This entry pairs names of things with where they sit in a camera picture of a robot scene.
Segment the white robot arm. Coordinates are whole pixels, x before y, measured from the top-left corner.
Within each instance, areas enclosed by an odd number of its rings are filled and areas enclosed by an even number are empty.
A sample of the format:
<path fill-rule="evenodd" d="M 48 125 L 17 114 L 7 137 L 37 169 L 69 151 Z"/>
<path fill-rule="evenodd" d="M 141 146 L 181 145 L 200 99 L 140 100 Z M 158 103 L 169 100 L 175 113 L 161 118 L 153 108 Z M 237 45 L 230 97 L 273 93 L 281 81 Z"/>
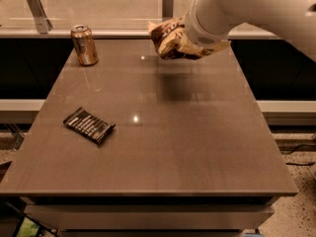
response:
<path fill-rule="evenodd" d="M 189 40 L 210 48 L 247 23 L 316 60 L 316 0 L 193 0 L 185 16 Z"/>

